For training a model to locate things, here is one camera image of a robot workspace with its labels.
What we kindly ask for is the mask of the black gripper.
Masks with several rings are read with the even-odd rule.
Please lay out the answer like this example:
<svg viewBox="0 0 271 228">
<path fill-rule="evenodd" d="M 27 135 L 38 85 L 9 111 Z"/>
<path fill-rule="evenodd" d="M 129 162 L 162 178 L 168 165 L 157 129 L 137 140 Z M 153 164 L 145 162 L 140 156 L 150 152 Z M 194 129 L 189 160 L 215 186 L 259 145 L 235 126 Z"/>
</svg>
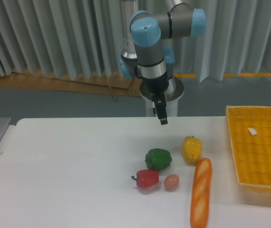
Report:
<svg viewBox="0 0 271 228">
<path fill-rule="evenodd" d="M 145 98 L 153 101 L 155 113 L 160 120 L 161 125 L 168 124 L 166 111 L 167 104 L 164 95 L 168 85 L 168 75 L 166 72 L 155 78 L 142 77 L 141 94 Z"/>
</svg>

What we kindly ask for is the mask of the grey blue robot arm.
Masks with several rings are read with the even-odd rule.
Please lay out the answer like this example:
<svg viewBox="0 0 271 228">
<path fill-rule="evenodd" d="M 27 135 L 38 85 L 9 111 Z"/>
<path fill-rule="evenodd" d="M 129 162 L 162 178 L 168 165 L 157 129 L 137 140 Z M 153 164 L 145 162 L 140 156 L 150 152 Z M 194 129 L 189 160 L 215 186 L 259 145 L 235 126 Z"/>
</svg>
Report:
<svg viewBox="0 0 271 228">
<path fill-rule="evenodd" d="M 175 54 L 162 41 L 196 37 L 206 29 L 206 12 L 185 0 L 168 0 L 169 11 L 150 14 L 139 10 L 138 1 L 120 2 L 123 48 L 120 66 L 123 76 L 141 80 L 140 95 L 146 115 L 156 116 L 161 125 L 176 117 L 184 85 L 174 77 Z"/>
</svg>

